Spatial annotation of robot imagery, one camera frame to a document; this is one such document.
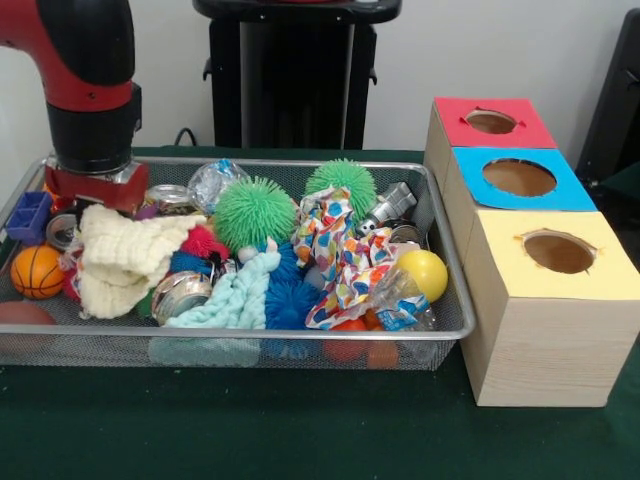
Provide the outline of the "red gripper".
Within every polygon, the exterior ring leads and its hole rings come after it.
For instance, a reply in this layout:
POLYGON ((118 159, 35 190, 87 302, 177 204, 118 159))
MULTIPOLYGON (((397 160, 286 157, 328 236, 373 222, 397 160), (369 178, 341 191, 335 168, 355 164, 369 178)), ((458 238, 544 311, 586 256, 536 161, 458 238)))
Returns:
POLYGON ((131 162, 119 172, 103 175, 72 173, 62 169, 57 162, 45 163, 45 181, 54 194, 100 203, 127 214, 135 214, 143 203, 149 175, 149 167, 139 162, 131 162))

